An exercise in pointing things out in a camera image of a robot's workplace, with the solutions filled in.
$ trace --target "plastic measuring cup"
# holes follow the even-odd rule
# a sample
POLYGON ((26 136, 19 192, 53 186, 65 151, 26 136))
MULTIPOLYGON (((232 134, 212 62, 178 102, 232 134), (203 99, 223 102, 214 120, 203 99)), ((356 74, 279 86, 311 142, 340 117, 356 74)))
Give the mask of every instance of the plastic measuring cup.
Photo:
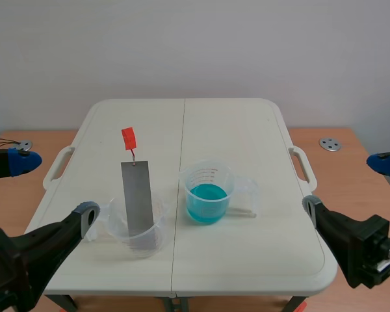
POLYGON ((230 167, 219 161, 200 161, 181 172, 180 179, 185 183, 188 213, 198 222, 212 224, 220 220, 237 192, 251 196, 249 213, 257 216, 257 184, 247 177, 236 177, 230 167))
POLYGON ((168 242, 167 214, 170 210, 161 197, 151 194, 154 225, 147 231, 130 236, 127 226, 127 214, 124 205, 113 199, 101 205, 101 213, 88 230, 86 239, 89 242, 105 242, 113 238, 125 247, 125 258, 145 258, 157 253, 168 242))

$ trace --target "white folding table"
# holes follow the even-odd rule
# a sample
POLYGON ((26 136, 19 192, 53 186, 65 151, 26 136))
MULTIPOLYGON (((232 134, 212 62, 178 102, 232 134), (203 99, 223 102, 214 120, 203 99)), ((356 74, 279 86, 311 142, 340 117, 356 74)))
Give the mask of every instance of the white folding table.
MULTIPOLYGON (((280 110, 264 99, 111 99, 94 105, 46 175, 46 194, 27 231, 62 220, 81 202, 116 198, 124 204, 120 163, 131 155, 120 131, 126 127, 135 130, 137 160, 149 161, 152 189, 172 208, 168 244, 131 261, 114 241, 82 242, 49 282, 45 293, 52 300, 72 311, 70 298, 61 295, 284 294, 294 296, 293 310, 333 281, 337 263, 302 208, 302 198, 316 188, 315 176, 305 153, 293 146, 280 110), (296 175, 291 155, 308 181, 296 175), (257 182, 257 218, 225 216, 199 226, 187 216, 179 171, 208 158, 257 182)), ((242 205, 248 208, 247 201, 242 205)))

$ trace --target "red clip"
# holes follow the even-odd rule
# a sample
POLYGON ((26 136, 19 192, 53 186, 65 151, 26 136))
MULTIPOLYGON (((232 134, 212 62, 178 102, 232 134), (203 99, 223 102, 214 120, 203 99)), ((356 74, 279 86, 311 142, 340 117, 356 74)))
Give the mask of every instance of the red clip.
POLYGON ((132 150, 133 148, 137 148, 135 132, 133 131, 132 127, 122 129, 122 135, 126 151, 132 150))

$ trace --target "table seam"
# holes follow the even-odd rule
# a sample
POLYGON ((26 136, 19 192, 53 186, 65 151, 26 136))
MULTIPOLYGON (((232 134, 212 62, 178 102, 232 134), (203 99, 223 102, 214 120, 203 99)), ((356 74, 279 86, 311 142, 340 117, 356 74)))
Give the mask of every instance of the table seam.
MULTIPOLYGON (((183 100, 183 117, 182 117, 182 133, 181 133, 181 155, 179 156, 179 172, 182 164, 182 145, 183 145, 183 128, 185 126, 185 105, 187 99, 183 100)), ((176 246, 176 225, 177 225, 177 207, 179 205, 179 184, 180 179, 177 180, 177 194, 176 194, 176 214, 175 214, 175 233, 174 233, 174 250, 172 252, 172 271, 170 274, 170 292, 172 293, 172 281, 174 276, 174 262, 175 262, 175 246, 176 246)))

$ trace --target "orange table leg cap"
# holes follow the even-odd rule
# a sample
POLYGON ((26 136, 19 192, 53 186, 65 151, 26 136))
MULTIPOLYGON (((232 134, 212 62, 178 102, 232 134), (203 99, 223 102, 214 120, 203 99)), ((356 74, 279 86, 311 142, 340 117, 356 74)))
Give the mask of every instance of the orange table leg cap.
POLYGON ((304 312, 306 309, 306 302, 302 302, 294 312, 304 312))

